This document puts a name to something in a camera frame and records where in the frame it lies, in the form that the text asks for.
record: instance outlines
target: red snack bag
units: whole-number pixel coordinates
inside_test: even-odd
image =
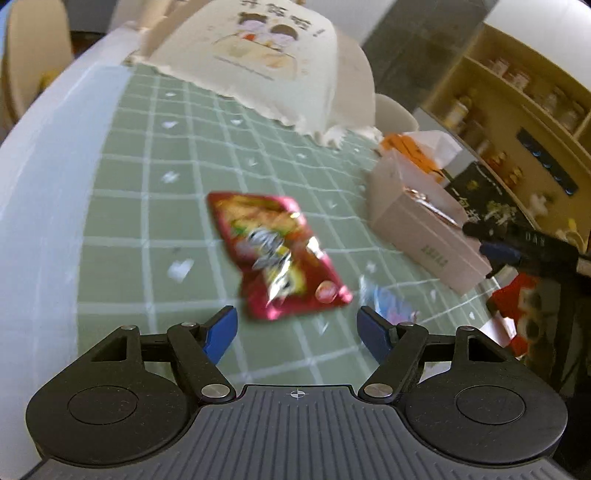
[[[258,318],[325,310],[353,299],[295,200],[234,192],[207,196],[242,294]]]

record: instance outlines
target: cartoon print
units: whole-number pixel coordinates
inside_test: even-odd
[[[289,25],[275,25],[269,31],[269,39],[264,43],[266,47],[283,52],[289,45],[297,40],[297,32]]]
[[[241,12],[236,35],[244,40],[255,41],[265,31],[267,16]]]
[[[295,23],[302,30],[308,30],[308,28],[310,28],[310,25],[312,25],[312,23],[310,23],[309,21],[304,20],[303,18],[295,17],[294,15],[292,15],[290,18],[293,20],[293,23]]]
[[[277,20],[270,21],[266,15],[239,13],[234,33],[213,43],[215,55],[269,80],[294,80],[297,60],[285,51],[298,40],[299,33],[289,25],[271,25],[275,22]]]

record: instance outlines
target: red object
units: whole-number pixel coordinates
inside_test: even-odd
[[[211,192],[207,201],[253,316],[277,320],[351,302],[295,200]]]
[[[493,292],[491,299],[499,309],[501,316],[513,319],[517,327],[519,319],[525,314],[519,308],[519,292],[522,288],[535,288],[537,284],[537,278],[520,273],[509,285]],[[515,356],[521,356],[527,353],[527,342],[519,335],[514,336],[509,345]]]

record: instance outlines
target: green grid mat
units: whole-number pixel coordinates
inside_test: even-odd
[[[98,166],[85,226],[78,296],[79,352],[120,325],[161,333],[239,310],[238,335],[219,368],[244,383],[352,384],[376,363],[351,305],[276,322],[248,319],[240,275],[207,211],[213,190],[295,198],[343,281],[360,275],[388,286],[420,311],[431,333],[482,326],[493,282],[458,296],[367,227],[366,171],[375,144],[349,134],[341,150],[267,120],[195,85],[137,67],[119,103]],[[193,261],[182,282],[174,262]],[[162,374],[169,374],[156,368]]]

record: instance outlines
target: ribbed gray plate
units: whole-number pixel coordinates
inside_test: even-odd
[[[569,476],[546,459],[499,469],[456,463],[423,446],[393,408],[363,403],[346,387],[254,386],[247,387],[238,401],[204,407],[183,438],[143,462],[85,469],[48,460],[30,478],[558,480]]]

